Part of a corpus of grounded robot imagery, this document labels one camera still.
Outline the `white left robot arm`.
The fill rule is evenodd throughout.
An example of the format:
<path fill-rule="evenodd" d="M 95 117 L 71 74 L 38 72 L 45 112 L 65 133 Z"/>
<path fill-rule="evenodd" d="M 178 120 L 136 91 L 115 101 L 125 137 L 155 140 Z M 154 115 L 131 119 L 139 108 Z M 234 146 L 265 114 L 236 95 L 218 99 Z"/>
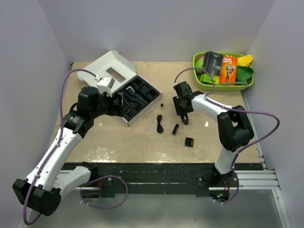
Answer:
<path fill-rule="evenodd" d="M 12 185 L 20 204 L 44 216 L 52 215 L 61 199 L 80 185 L 94 186 L 100 180 L 98 168 L 82 162 L 66 177 L 58 177 L 70 153 L 93 127 L 101 115 L 117 116 L 114 100 L 95 87 L 84 87 L 78 101 L 68 114 L 61 116 L 58 133 L 42 160 L 25 178 L 16 179 Z"/>

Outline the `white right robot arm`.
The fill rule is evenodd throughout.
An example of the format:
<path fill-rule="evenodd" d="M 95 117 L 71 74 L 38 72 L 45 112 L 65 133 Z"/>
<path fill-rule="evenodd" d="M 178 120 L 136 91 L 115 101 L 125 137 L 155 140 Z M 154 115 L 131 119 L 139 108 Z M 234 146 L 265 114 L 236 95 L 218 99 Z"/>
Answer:
<path fill-rule="evenodd" d="M 176 84 L 173 89 L 176 96 L 173 103 L 176 114 L 185 125 L 189 124 L 188 113 L 197 111 L 215 120 L 218 124 L 218 135 L 222 145 L 219 158 L 212 167 L 212 182 L 221 187 L 228 182 L 228 175 L 234 168 L 234 159 L 254 137 L 253 128 L 244 107 L 230 105 L 209 99 L 201 92 L 193 92 L 187 82 Z"/>

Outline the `silver black hair clipper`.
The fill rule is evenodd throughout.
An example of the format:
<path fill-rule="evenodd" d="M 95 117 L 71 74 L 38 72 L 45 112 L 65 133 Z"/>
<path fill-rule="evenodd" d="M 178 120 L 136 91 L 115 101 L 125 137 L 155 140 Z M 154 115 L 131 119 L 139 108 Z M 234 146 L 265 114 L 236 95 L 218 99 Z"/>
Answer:
<path fill-rule="evenodd" d="M 181 115 L 180 117 L 181 117 L 182 122 L 183 122 L 185 125 L 188 125 L 188 124 L 189 124 L 189 118 L 188 118 L 188 115 L 187 115 L 187 114 L 183 114 L 183 115 Z"/>

